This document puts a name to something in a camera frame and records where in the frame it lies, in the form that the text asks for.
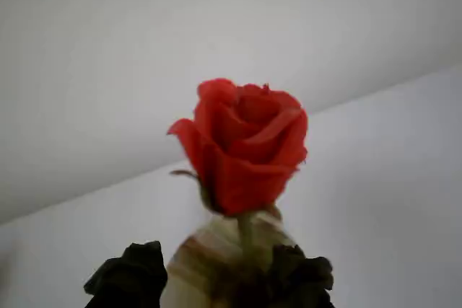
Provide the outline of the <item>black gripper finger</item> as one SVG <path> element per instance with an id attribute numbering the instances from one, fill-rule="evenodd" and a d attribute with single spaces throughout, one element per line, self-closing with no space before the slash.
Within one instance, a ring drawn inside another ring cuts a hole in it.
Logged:
<path id="1" fill-rule="evenodd" d="M 118 258 L 106 260 L 88 279 L 86 307 L 159 307 L 167 285 L 161 243 L 132 243 Z"/>
<path id="2" fill-rule="evenodd" d="M 333 306 L 333 266 L 325 257 L 307 258 L 298 246 L 275 245 L 269 268 L 271 307 Z"/>

